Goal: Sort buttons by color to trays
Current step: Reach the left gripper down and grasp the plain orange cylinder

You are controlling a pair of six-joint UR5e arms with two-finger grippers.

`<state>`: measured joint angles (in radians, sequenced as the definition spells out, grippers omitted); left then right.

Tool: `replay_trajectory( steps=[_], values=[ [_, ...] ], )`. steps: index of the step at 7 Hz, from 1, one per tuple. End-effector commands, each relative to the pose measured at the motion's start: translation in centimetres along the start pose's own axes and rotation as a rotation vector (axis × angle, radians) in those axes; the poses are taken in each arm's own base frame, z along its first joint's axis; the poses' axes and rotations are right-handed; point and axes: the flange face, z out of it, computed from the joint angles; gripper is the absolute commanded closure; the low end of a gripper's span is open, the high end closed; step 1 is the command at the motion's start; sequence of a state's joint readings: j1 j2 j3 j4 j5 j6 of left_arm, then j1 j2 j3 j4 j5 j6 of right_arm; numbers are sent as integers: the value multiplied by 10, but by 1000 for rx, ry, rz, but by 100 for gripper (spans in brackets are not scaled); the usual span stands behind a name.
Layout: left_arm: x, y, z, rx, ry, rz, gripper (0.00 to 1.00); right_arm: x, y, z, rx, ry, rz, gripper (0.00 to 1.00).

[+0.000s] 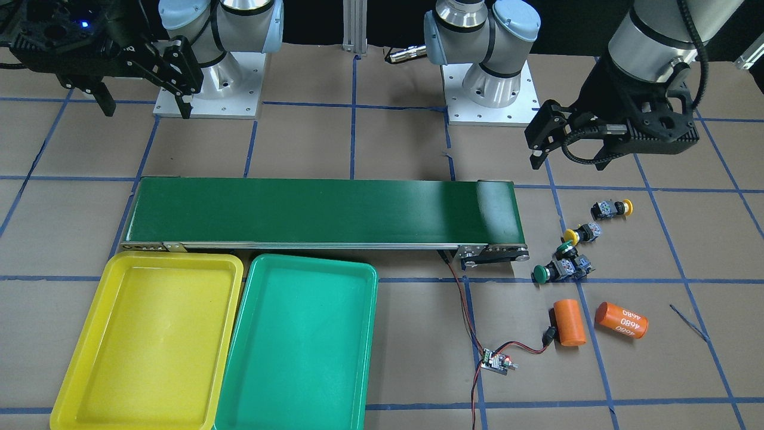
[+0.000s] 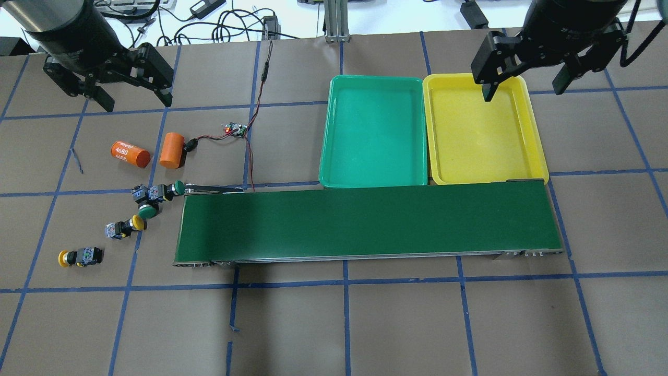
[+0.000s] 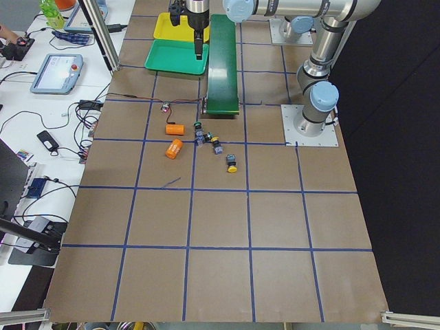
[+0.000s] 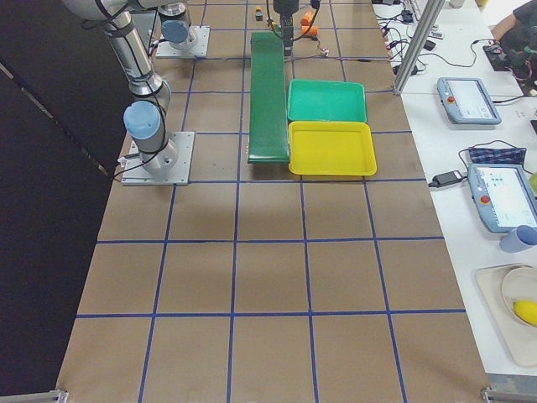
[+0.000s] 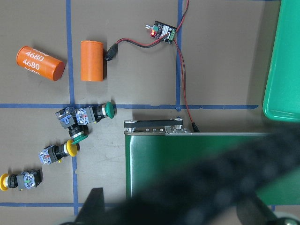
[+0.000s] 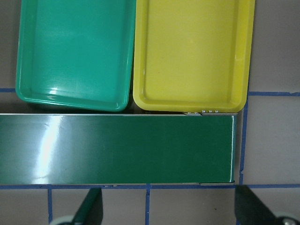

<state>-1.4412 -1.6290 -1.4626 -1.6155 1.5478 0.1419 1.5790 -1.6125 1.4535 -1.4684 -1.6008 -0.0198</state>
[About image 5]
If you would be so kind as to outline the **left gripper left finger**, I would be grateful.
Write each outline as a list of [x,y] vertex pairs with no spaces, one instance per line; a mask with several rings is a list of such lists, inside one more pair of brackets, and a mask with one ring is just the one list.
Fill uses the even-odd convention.
[[102,187],[93,188],[84,202],[75,225],[98,225],[104,213],[104,192]]

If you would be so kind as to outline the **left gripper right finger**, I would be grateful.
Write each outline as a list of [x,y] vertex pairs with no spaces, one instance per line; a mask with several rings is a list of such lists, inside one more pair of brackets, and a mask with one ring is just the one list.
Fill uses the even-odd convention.
[[278,219],[256,195],[245,197],[237,202],[236,213],[242,225],[275,225]]

